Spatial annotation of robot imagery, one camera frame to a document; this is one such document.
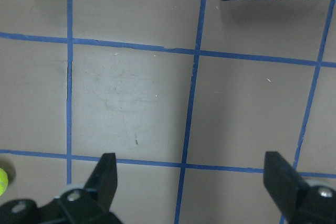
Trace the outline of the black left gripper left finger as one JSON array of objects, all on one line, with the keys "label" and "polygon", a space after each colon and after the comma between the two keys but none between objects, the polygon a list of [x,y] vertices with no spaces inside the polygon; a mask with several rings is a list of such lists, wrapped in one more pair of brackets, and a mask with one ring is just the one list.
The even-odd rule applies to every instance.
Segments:
[{"label": "black left gripper left finger", "polygon": [[110,211],[118,185],[116,155],[104,153],[82,188],[38,207],[32,199],[1,205],[1,223],[121,223]]}]

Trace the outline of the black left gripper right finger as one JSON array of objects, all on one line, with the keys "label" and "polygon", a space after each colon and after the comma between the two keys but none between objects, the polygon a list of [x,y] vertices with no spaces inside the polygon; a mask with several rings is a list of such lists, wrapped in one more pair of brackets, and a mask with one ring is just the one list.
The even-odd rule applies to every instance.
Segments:
[{"label": "black left gripper right finger", "polygon": [[335,188],[303,178],[279,152],[265,153],[263,183],[287,223],[335,223]]}]

